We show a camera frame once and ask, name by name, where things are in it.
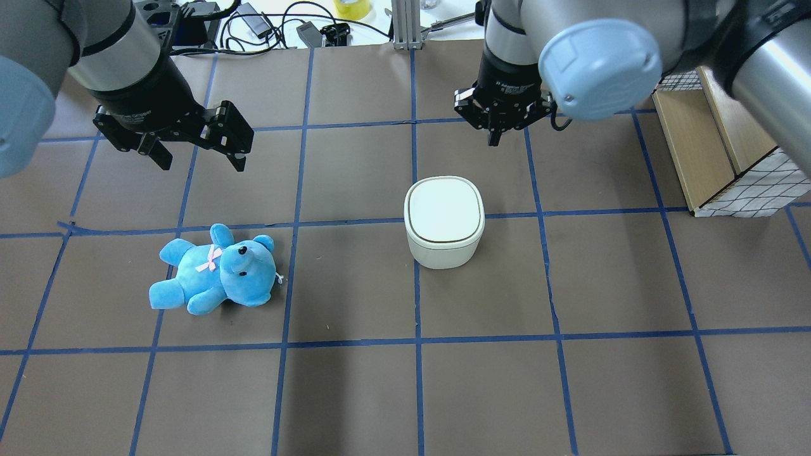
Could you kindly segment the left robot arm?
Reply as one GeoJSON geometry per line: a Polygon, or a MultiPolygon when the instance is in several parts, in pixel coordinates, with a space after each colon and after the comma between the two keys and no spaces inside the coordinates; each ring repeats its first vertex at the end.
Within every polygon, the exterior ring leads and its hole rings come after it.
{"type": "Polygon", "coordinates": [[[173,61],[214,54],[226,9],[174,1],[3,1],[2,176],[19,173],[49,130],[69,75],[98,101],[93,124],[114,148],[162,170],[166,141],[224,155],[241,172],[254,130],[230,101],[208,109],[173,61]]]}

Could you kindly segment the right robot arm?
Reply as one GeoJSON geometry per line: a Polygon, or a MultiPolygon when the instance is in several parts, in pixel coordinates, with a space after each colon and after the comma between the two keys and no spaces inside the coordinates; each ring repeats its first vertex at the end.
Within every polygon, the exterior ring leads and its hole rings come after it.
{"type": "Polygon", "coordinates": [[[481,1],[478,77],[454,109],[496,146],[561,111],[599,121],[706,66],[809,173],[808,1],[481,1]]]}

